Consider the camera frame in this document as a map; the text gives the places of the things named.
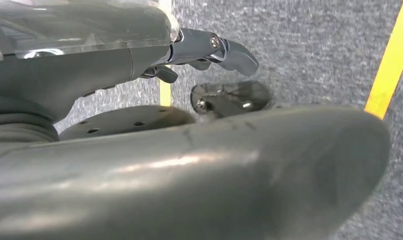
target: floor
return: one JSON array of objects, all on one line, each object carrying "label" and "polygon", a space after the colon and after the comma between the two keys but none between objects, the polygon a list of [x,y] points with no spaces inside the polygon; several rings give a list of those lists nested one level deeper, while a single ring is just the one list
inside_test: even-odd
[{"label": "floor", "polygon": [[[172,0],[181,26],[218,33],[248,46],[278,102],[363,108],[402,0]],[[172,104],[190,110],[191,87],[246,78],[218,67],[174,68]],[[59,131],[105,111],[159,104],[157,80],[138,79],[79,99]],[[403,75],[385,117],[391,164],[375,196],[334,240],[403,240]]]}]

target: robotic finger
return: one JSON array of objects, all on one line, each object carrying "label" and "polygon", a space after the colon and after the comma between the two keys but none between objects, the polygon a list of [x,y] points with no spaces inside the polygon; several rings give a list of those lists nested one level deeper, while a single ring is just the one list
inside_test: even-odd
[{"label": "robotic finger", "polygon": [[211,63],[245,76],[253,75],[259,68],[255,56],[243,45],[221,38],[213,32],[181,28],[178,39],[170,46],[167,55],[149,67],[141,77],[158,77],[167,83],[173,83],[178,75],[162,65],[188,64],[204,71]]}]

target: transparent plastic cover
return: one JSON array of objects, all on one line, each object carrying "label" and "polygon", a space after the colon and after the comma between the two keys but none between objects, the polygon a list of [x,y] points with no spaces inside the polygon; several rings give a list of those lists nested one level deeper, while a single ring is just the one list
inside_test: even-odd
[{"label": "transparent plastic cover", "polygon": [[177,20],[147,0],[0,0],[0,28],[19,58],[167,46]]}]

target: yellow tape line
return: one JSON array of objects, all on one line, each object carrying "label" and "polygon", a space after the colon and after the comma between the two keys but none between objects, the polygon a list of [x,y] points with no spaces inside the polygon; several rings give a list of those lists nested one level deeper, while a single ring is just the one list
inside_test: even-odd
[{"label": "yellow tape line", "polygon": [[[166,13],[172,12],[172,0],[159,0],[158,4],[159,8]],[[170,107],[172,104],[172,85],[159,79],[159,94],[160,105]]]},{"label": "yellow tape line", "polygon": [[403,72],[403,5],[372,85],[365,111],[383,119]]},{"label": "yellow tape line", "polygon": [[159,79],[160,105],[170,107],[172,104],[172,85]]}]

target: circular plate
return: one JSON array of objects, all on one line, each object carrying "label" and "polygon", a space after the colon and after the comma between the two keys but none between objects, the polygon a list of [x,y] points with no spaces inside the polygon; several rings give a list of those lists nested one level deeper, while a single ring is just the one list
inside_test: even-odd
[{"label": "circular plate", "polygon": [[133,106],[104,112],[81,121],[60,134],[61,140],[125,134],[194,123],[187,112],[157,105]]}]

